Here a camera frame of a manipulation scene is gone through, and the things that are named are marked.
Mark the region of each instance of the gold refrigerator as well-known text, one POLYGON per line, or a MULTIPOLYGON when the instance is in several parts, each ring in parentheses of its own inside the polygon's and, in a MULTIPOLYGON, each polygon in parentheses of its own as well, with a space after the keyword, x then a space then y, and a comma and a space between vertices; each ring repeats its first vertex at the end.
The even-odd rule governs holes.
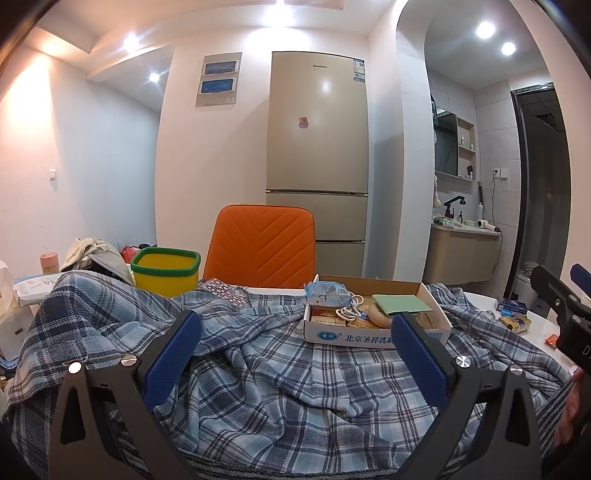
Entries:
POLYGON ((267 204, 312 212, 321 275, 362 274, 368 144, 363 60, 273 52, 267 204))

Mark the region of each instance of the wall tile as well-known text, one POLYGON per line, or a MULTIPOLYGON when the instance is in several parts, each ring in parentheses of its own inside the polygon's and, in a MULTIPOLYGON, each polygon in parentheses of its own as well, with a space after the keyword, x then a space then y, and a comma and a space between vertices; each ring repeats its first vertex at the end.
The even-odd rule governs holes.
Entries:
POLYGON ((513 102, 509 99, 476 108, 479 132, 517 127, 513 102))
POLYGON ((449 96, 449 111, 459 118, 476 125, 476 108, 452 95, 449 96))
POLYGON ((447 94, 460 99, 462 102, 468 105, 474 106, 474 92, 468 87, 457 83, 452 79, 447 79, 447 94))
POLYGON ((480 167, 480 182, 483 187, 492 189, 494 169, 507 168, 509 178, 507 180, 495 179, 496 190, 498 192, 521 192, 521 160, 483 160, 480 167))
POLYGON ((481 160, 521 158, 517 127, 478 132, 481 160))
POLYGON ((509 80, 491 83, 481 89, 474 91, 474 101, 477 107, 490 103, 500 102, 511 98, 509 80))
POLYGON ((447 77, 435 70, 427 69, 427 76, 429 78, 429 85, 441 92, 447 94, 447 77))
POLYGON ((495 272, 491 280, 484 282, 481 288, 481 294, 489 297, 497 298, 504 294, 511 264, 513 262, 513 254, 515 252, 515 242, 517 241, 517 228, 510 226, 503 226, 503 242, 501 245, 501 254, 499 262, 496 266, 495 272))
POLYGON ((431 95, 435 99, 435 105, 437 105, 439 108, 449 111, 449 99, 447 98, 447 94, 445 92, 431 87, 431 95))
MULTIPOLYGON (((482 184, 484 197, 484 218, 492 222, 492 189, 482 184)), ((503 192, 495 188, 495 222, 511 227, 519 224, 519 210, 521 208, 521 194, 518 192, 503 192)))

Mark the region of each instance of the human hand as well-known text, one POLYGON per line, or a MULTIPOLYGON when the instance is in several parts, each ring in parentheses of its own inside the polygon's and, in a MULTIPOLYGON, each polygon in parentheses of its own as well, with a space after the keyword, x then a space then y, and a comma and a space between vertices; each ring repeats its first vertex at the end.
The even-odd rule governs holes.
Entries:
POLYGON ((554 446, 565 445, 570 442, 573 438, 574 433, 574 420, 579 414, 579 407, 581 403, 581 380, 584 376, 584 370, 579 367, 574 372, 571 381, 573 382, 573 388, 570 390, 566 397, 566 405, 560 417, 558 428, 554 434, 554 446))

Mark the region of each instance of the white paper bag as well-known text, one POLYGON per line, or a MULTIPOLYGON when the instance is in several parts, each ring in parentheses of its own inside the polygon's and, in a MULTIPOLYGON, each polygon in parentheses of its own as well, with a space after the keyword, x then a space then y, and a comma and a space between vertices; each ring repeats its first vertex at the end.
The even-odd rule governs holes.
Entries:
POLYGON ((0 296, 0 356, 10 362, 21 353, 33 313, 30 307, 18 305, 14 278, 3 261, 0 261, 0 296))

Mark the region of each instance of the small package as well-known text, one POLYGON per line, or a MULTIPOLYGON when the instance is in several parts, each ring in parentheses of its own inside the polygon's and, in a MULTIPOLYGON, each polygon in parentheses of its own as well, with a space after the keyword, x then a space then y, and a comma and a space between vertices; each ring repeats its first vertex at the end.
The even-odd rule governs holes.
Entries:
POLYGON ((21 307, 36 305, 47 297, 63 273, 30 278, 14 285, 14 294, 21 307))
POLYGON ((321 307, 346 307, 351 303, 349 290, 333 281, 310 282, 305 287, 306 303, 321 307))
POLYGON ((527 332, 530 329, 531 320, 521 313, 514 313, 510 316, 502 316, 499 322, 515 333, 527 332))
POLYGON ((527 305, 522 301, 497 299, 496 311, 503 312, 503 315, 505 314, 505 312, 507 312, 508 314, 521 313, 522 315, 527 315, 527 305))

